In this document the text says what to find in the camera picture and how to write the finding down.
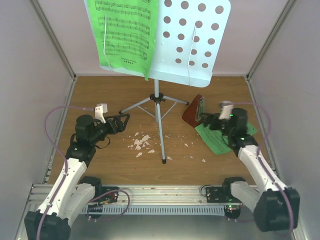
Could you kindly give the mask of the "wooden metronome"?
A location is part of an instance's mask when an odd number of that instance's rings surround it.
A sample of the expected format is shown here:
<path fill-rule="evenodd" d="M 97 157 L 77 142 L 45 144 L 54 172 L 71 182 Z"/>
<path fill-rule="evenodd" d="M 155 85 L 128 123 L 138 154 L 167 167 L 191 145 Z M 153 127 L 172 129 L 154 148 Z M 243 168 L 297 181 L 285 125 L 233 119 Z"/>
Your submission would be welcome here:
<path fill-rule="evenodd" d="M 198 94 L 182 114 L 182 120 L 185 121 L 187 124 L 189 124 L 193 128 L 196 128 L 198 125 L 203 123 L 203 120 L 201 120 L 200 122 L 197 122 L 195 120 L 198 100 L 200 99 L 200 97 L 204 97 L 204 96 L 202 96 L 201 94 Z"/>

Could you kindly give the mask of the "green sheet music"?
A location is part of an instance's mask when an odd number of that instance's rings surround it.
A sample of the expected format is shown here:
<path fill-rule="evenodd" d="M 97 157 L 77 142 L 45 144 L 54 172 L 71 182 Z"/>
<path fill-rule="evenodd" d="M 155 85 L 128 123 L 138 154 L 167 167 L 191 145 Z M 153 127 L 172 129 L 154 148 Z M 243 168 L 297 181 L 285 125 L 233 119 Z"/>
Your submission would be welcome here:
<path fill-rule="evenodd" d="M 156 47 L 157 0 L 86 0 L 99 64 L 149 79 Z"/>
<path fill-rule="evenodd" d="M 224 126 L 222 130 L 211 130 L 210 125 L 205 127 L 202 123 L 195 128 L 203 142 L 216 155 L 222 155 L 234 152 L 235 156 L 239 156 L 240 148 L 247 146 L 258 147 L 258 142 L 253 137 L 257 132 L 251 123 L 247 123 L 246 127 Z"/>

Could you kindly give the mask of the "light blue music stand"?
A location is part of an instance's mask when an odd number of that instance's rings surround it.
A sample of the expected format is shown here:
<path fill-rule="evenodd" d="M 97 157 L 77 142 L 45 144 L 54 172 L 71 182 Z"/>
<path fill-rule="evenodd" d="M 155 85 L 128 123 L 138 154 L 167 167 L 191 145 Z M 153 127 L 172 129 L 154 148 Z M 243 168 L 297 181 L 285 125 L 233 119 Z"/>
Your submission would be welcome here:
<path fill-rule="evenodd" d="M 153 117 L 163 119 L 160 104 L 168 100 L 159 82 L 204 88 L 210 84 L 231 12 L 228 0 L 157 0 L 155 50 L 148 79 L 154 80 Z M 140 76 L 125 69 L 113 71 Z"/>

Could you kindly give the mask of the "clear metronome cover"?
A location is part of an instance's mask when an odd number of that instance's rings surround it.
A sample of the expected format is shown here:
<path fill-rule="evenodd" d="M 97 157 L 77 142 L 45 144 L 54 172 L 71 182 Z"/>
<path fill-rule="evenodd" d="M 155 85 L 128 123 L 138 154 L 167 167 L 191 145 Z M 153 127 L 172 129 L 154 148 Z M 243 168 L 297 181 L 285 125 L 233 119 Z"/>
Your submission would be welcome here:
<path fill-rule="evenodd" d="M 205 109 L 206 109 L 206 102 L 205 102 L 205 98 L 202 96 L 198 100 L 196 113 L 195 113 L 195 120 L 197 122 L 200 122 L 202 120 L 202 115 L 205 112 Z"/>

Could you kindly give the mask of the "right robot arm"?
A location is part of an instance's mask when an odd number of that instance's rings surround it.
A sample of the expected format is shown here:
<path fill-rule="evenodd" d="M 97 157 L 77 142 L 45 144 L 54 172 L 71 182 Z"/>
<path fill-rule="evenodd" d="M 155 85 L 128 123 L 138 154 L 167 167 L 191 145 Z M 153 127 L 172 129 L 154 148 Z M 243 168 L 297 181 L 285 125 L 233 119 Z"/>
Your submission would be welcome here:
<path fill-rule="evenodd" d="M 248 112 L 233 105 L 222 107 L 220 113 L 202 113 L 205 128 L 227 137 L 229 148 L 245 165 L 256 184 L 253 189 L 239 177 L 225 179 L 221 190 L 228 203 L 240 200 L 253 213 L 262 232 L 292 231 L 298 226 L 300 195 L 285 185 L 274 173 L 255 138 L 248 134 Z"/>

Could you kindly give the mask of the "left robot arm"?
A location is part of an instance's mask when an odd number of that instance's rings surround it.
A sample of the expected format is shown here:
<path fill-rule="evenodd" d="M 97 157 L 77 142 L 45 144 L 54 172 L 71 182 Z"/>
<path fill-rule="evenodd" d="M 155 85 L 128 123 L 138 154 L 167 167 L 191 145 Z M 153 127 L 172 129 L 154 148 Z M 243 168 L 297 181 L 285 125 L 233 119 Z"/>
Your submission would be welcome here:
<path fill-rule="evenodd" d="M 84 207 L 91 210 L 117 201 L 121 189 L 112 187 L 107 191 L 99 178 L 83 174 L 99 148 L 98 143 L 109 135 L 122 133 L 129 119 L 129 114 L 97 119 L 86 114 L 76 119 L 75 133 L 70 138 L 57 180 L 37 210 L 25 215 L 27 239 L 67 240 Z"/>

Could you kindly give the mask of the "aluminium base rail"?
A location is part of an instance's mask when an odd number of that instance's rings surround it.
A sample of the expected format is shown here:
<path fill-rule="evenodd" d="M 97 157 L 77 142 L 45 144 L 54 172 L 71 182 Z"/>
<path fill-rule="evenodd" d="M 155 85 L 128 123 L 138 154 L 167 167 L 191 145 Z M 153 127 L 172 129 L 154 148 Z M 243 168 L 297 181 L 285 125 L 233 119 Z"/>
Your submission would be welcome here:
<path fill-rule="evenodd" d="M 27 203 L 40 205 L 50 192 L 53 185 L 34 184 L 31 187 Z M 130 205 L 158 205 L 158 206 L 200 206 L 200 205 L 243 205 L 237 201 L 207 203 L 206 191 L 201 185 L 117 185 L 119 189 L 128 193 Z M 118 193 L 115 205 L 125 205 L 128 197 Z"/>

